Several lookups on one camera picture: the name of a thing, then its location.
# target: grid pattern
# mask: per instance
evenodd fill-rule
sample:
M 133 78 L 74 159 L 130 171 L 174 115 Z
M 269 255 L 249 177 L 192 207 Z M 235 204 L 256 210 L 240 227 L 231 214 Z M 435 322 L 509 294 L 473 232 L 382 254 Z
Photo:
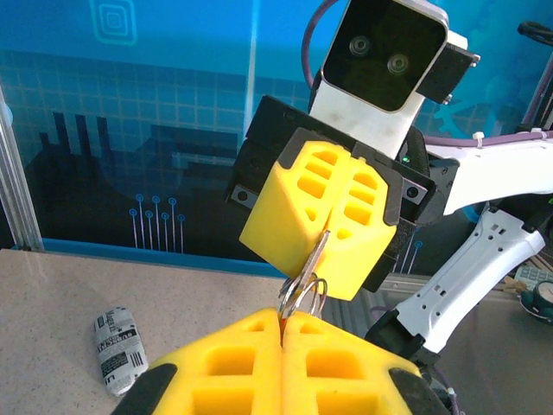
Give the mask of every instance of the grid pattern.
M 74 114 L 86 117 L 94 156 L 101 154 L 97 116 L 107 119 L 115 151 L 139 149 L 150 138 L 152 124 L 232 133 L 235 144 L 245 134 L 244 75 L 0 51 L 0 85 L 14 113 L 24 164 L 41 150 L 40 132 L 58 143 L 52 112 L 65 115 L 73 154 L 81 152 Z M 303 111 L 308 108 L 309 89 L 303 82 L 257 77 L 254 111 L 264 94 Z M 416 126 L 426 134 L 448 135 L 441 132 L 439 109 L 425 101 Z M 489 110 L 475 105 L 450 118 L 470 134 L 486 129 Z

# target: cable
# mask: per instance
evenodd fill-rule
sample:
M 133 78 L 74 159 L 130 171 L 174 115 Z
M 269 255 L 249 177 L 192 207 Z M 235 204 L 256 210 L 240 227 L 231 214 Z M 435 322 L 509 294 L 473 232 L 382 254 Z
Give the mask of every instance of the cable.
M 370 311 L 371 311 L 372 318 L 374 318 L 374 320 L 377 321 L 378 320 L 378 316 L 376 316 L 377 312 L 391 311 L 391 308 L 381 306 L 381 305 L 376 305 L 374 307 L 371 307 Z M 445 374 L 437 367 L 432 367 L 432 368 L 434 369 L 436 374 L 440 377 L 440 382 L 444 385 L 444 387 L 448 392 L 448 396 L 451 399 L 451 407 L 453 410 L 453 415 L 461 415 L 461 411 L 459 409 L 459 402 L 457 400 L 457 393 L 455 393 L 454 388 L 451 387 L 451 384 L 449 383 L 448 378 L 446 378 Z
M 336 3 L 338 3 L 338 0 L 325 0 L 324 2 L 322 2 L 315 13 L 311 16 L 308 26 L 305 29 L 305 33 L 303 34 L 302 70 L 303 77 L 308 83 L 309 88 L 313 87 L 314 82 L 313 74 L 311 73 L 311 66 L 309 65 L 309 45 L 311 44 L 311 37 L 313 36 L 313 32 L 315 32 L 315 28 L 317 27 L 317 24 L 319 23 L 323 15 Z
M 553 46 L 553 30 L 536 22 L 522 22 L 518 25 L 517 31 L 533 41 L 543 45 Z
M 457 393 L 455 392 L 454 388 L 451 387 L 451 384 L 449 383 L 448 378 L 446 375 L 437 367 L 432 367 L 438 377 L 440 377 L 440 381 L 448 391 L 449 398 L 451 399 L 451 407 L 453 409 L 453 415 L 461 415 L 461 411 L 459 410 L 459 402 L 457 401 Z
M 553 265 L 547 262 L 540 254 L 531 257 L 530 261 L 541 270 L 553 272 Z
M 521 141 L 540 140 L 544 138 L 553 138 L 553 131 L 521 132 L 519 134 L 508 134 L 506 136 L 490 137 L 483 139 L 482 145 L 486 147 L 488 145 L 519 143 Z M 424 142 L 427 145 L 441 145 L 445 147 L 478 147 L 478 142 L 476 140 L 468 140 L 465 138 L 425 136 Z

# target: square logo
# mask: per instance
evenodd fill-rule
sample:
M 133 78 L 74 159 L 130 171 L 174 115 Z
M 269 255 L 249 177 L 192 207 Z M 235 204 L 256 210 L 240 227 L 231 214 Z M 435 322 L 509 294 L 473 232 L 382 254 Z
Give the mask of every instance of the square logo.
M 137 42 L 135 6 L 131 0 L 90 0 L 94 35 L 102 43 L 132 46 Z

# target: metal frame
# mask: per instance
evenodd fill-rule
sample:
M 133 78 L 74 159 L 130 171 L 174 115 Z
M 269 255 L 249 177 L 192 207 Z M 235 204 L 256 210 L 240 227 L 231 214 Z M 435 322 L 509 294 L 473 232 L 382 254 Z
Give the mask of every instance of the metal frame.
M 0 202 L 17 247 L 44 251 L 41 230 L 0 88 Z

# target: metal keychain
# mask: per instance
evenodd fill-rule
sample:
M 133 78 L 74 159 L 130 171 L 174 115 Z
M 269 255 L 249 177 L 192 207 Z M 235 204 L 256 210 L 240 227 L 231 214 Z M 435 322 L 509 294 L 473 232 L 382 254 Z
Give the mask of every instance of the metal keychain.
M 288 318 L 301 305 L 303 299 L 310 291 L 314 291 L 313 300 L 309 307 L 309 314 L 320 316 L 322 307 L 327 299 L 327 281 L 318 278 L 314 273 L 315 267 L 321 258 L 322 251 L 328 242 L 330 231 L 325 231 L 321 240 L 311 252 L 302 272 L 294 279 L 288 278 L 281 288 L 278 297 L 282 298 L 278 308 L 278 316 L 281 320 Z

